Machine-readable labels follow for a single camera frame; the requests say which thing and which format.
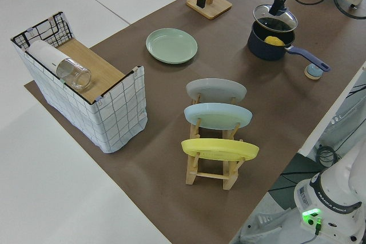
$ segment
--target pot handle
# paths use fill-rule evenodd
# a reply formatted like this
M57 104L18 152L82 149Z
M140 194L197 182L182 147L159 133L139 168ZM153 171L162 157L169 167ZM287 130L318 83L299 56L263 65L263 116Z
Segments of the pot handle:
M295 46L289 46L289 47L286 47L285 50L289 54L298 54L298 55L301 55L302 57L305 57L308 61L313 63L315 66L320 68L322 71L330 71L331 70L331 67L329 67L328 64L324 63L322 60L317 58L315 55L313 55L312 53L310 53L310 52L308 52L308 51L306 51L302 48L298 48L298 47L295 47Z

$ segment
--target pot lid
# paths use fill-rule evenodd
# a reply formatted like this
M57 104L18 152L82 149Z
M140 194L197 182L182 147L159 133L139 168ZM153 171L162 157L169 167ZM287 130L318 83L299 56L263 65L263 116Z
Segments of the pot lid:
M260 5L253 11L254 18L264 28L278 33L286 33L297 27L296 17L287 8L277 15L269 13L272 5Z

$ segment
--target brown tabletop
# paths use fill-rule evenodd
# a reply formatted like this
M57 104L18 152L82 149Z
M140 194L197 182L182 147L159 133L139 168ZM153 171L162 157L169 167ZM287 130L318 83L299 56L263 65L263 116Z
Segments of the brown tabletop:
M120 151L104 154L47 105L34 82L26 87L173 244L223 244L234 237L364 63L366 22L342 15L332 0L317 6L287 1L299 20L294 44L332 67L312 81L303 73L309 64L304 58L287 54L280 61L263 61L246 46L253 9L273 0L228 0L232 9L212 21L185 1L167 5L92 48L123 72L145 67L148 124ZM149 54L146 37L165 27L196 39L198 53L191 61L168 65ZM196 178L194 185L185 184L187 156L180 143L189 138L183 110L191 103L185 86L199 78L230 79L248 89L240 105L253 119L236 139L260 151L240 168L230 191L223 190L218 179ZM218 163L203 165L212 172L221 169Z

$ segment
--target yellow object in pot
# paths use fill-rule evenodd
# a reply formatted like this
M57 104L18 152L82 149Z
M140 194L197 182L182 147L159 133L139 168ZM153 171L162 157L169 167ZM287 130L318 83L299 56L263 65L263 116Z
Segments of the yellow object in pot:
M264 42L275 46L285 46L285 43L278 37L268 36L265 38Z

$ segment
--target green plate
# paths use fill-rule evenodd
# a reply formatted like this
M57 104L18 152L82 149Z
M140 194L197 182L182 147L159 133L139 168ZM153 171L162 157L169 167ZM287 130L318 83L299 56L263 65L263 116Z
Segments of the green plate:
M157 60L180 64L192 59L197 52L197 42L185 31L165 28L152 32L146 39L146 47Z

